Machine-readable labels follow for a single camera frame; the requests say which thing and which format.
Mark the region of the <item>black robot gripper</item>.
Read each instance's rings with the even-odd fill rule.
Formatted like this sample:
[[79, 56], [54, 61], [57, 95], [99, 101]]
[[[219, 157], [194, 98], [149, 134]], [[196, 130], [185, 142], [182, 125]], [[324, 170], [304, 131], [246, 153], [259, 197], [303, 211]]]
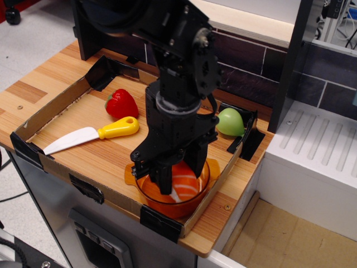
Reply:
[[133, 175], [139, 179], [149, 174], [162, 195], [172, 192], [172, 166], [184, 161], [196, 178], [205, 165], [208, 144], [217, 140], [215, 113], [198, 114], [198, 99], [191, 113], [172, 113], [160, 107], [160, 83], [146, 88], [148, 135], [131, 153]]

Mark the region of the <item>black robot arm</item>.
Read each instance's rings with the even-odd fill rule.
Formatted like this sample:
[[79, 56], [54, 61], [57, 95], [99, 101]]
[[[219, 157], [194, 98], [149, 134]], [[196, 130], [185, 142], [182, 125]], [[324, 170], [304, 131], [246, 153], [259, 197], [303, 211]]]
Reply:
[[152, 45], [160, 76], [146, 88], [148, 135], [131, 153], [135, 178], [148, 175], [168, 195], [174, 165], [185, 162], [200, 176], [219, 120], [199, 109], [203, 100], [217, 108], [213, 91], [221, 83], [208, 17], [190, 1], [75, 1], [74, 7], [99, 32]]

